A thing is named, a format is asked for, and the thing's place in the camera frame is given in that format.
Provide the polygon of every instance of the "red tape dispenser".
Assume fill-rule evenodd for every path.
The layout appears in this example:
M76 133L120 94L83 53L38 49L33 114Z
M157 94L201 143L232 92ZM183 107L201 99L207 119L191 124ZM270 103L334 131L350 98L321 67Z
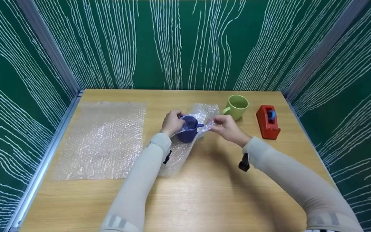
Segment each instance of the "red tape dispenser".
M256 116L262 137L264 139L276 140L281 129L277 125L277 115L274 106L260 106Z

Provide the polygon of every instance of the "beige sleeve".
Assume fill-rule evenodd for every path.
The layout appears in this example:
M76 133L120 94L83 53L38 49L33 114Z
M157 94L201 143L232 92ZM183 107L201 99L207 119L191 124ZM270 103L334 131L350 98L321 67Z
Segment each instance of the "beige sleeve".
M243 148L249 163L261 170L305 210L307 229L363 232L342 195L323 178L261 139L253 137Z
M140 232L144 227L147 196L171 146L170 138L158 133L135 160L101 225L100 232Z

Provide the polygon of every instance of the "table surface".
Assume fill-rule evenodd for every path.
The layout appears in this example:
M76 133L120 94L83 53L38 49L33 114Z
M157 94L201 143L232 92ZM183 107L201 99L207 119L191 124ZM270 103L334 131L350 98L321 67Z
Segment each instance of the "table surface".
M281 132L267 140L333 184L301 126L280 92L85 90L81 102L145 102L143 143L156 134L165 114L174 109L190 112L194 103L225 107L232 94L249 100L237 124L261 138L255 116L262 104L274 105ZM78 115L77 107L71 123ZM51 180L62 143L51 162L21 232L97 232L123 179ZM305 229L301 207L274 181L253 167L237 166L241 148L208 132L197 141L178 175L157 178L146 204L145 232L285 231Z

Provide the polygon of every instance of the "wrist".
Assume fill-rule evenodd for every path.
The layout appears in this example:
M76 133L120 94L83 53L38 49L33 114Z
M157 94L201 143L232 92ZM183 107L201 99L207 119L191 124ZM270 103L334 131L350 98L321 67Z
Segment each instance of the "wrist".
M167 130L164 130L164 129L161 129L161 131L159 131L159 133L166 134L169 138L171 138L174 135L174 133L172 133L170 131L167 131Z
M243 148L251 139L252 137L244 133L243 135L239 136L234 143Z

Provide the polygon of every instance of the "green panel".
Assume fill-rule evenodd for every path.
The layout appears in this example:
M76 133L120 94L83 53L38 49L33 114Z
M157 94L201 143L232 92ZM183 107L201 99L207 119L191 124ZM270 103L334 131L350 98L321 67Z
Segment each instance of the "green panel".
M0 231L71 102L14 0L0 0Z
M371 2L292 105L363 229L371 232Z
M285 91L349 0L35 0L82 88Z

